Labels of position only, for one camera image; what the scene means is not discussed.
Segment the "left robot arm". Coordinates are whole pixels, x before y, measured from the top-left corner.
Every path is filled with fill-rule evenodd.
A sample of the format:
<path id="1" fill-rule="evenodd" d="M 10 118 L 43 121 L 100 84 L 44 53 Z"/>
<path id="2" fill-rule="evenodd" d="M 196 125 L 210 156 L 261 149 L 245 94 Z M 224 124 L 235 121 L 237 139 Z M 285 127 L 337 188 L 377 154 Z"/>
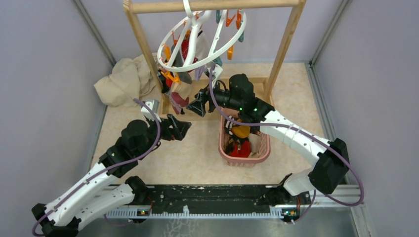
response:
<path id="1" fill-rule="evenodd" d="M 131 176 L 114 190 L 97 194 L 126 175 L 140 160 L 160 146 L 160 140 L 181 141 L 191 122 L 172 114 L 156 121 L 133 120 L 121 131 L 116 143 L 99 158 L 91 170 L 56 200 L 32 208 L 42 237 L 75 237 L 84 227 L 107 212 L 130 203 L 148 204 L 150 192 L 138 177 Z"/>

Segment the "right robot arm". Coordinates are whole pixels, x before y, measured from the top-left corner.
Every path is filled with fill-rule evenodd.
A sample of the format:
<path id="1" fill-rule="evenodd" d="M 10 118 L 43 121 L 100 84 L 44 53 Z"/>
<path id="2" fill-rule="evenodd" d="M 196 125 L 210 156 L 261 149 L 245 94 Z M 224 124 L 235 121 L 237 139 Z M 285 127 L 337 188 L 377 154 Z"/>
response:
<path id="1" fill-rule="evenodd" d="M 221 89 L 218 81 L 201 89 L 187 109 L 204 116 L 217 106 L 238 111 L 243 123 L 253 124 L 261 133 L 274 137 L 300 153 L 311 168 L 292 174 L 278 190 L 283 203 L 292 203 L 298 194 L 314 189 L 332 194 L 349 171 L 347 145 L 336 138 L 334 141 L 316 136 L 292 123 L 272 105 L 256 97 L 253 84 L 245 74 L 233 75 L 229 87 Z"/>

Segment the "mustard yellow sock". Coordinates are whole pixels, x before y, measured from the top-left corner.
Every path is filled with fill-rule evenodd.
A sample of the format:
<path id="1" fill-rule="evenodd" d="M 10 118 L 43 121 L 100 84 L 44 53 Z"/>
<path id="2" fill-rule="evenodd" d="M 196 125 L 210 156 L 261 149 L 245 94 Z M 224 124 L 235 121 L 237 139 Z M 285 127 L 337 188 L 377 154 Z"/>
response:
<path id="1" fill-rule="evenodd" d="M 239 139 L 245 139 L 248 138 L 249 134 L 251 133 L 251 127 L 233 123 L 232 127 L 230 128 L 230 133 Z"/>

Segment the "lilac plastic clip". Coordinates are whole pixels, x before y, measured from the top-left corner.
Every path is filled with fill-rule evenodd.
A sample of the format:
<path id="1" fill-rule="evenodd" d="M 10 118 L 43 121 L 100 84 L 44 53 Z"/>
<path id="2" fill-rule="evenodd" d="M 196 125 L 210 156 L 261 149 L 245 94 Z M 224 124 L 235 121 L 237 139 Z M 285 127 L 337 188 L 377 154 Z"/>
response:
<path id="1" fill-rule="evenodd" d="M 200 78 L 202 77 L 202 74 L 206 71 L 206 66 L 200 66 L 195 70 L 195 76 L 194 76 L 194 80 L 195 81 L 199 81 Z"/>

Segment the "pink plastic laundry basket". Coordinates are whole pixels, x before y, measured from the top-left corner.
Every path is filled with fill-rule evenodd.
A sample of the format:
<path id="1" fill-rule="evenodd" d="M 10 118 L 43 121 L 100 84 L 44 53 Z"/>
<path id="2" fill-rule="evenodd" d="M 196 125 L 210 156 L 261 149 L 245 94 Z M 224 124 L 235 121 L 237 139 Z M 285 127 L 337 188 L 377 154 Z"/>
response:
<path id="1" fill-rule="evenodd" d="M 218 151 L 229 166 L 253 167 L 270 156 L 270 138 L 253 127 L 233 124 L 221 116 Z"/>

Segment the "beige maroon striped sock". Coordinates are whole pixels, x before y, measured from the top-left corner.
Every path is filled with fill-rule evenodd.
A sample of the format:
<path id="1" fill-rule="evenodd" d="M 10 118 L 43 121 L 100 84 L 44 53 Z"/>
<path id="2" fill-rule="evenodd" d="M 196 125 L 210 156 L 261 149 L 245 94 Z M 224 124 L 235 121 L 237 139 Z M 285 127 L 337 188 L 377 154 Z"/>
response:
<path id="1" fill-rule="evenodd" d="M 186 82 L 171 82 L 169 100 L 174 112 L 182 114 L 182 110 L 189 104 L 192 85 Z"/>

